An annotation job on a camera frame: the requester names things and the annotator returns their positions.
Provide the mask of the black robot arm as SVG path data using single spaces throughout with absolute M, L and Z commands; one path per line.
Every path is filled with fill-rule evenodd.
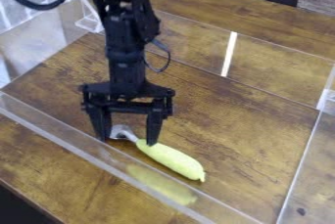
M 149 63 L 145 45 L 161 46 L 159 19 L 150 0 L 92 0 L 103 25 L 104 53 L 110 79 L 84 84 L 83 109 L 90 116 L 99 140 L 111 133 L 111 114 L 138 113 L 146 116 L 146 143 L 158 141 L 162 121 L 173 114 L 173 89 L 150 83 L 145 77 Z

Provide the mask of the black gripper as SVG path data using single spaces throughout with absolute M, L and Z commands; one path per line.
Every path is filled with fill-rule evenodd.
M 143 51 L 114 52 L 110 55 L 110 80 L 84 84 L 83 109 L 90 117 L 96 139 L 110 137 L 111 113 L 146 114 L 146 144 L 153 146 L 159 136 L 162 120 L 173 114 L 175 91 L 147 81 Z

